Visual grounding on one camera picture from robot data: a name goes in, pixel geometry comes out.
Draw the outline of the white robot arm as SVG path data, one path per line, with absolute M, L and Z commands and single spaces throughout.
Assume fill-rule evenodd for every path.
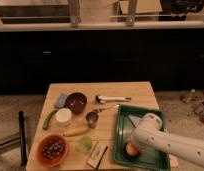
M 129 119 L 134 124 L 129 142 L 137 149 L 149 146 L 204 168 L 204 140 L 162 131 L 163 121 L 154 113 L 146 113 L 142 118 L 130 116 Z

